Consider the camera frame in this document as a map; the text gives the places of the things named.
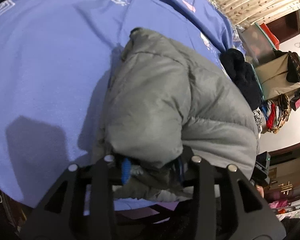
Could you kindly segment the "person's right hand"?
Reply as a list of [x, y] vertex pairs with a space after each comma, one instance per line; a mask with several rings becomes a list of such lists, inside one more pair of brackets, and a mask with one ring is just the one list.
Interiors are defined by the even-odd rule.
[[257, 191], [259, 192], [261, 197], [264, 198], [264, 188], [260, 185], [257, 185], [257, 184], [255, 184], [255, 188], [257, 189]]

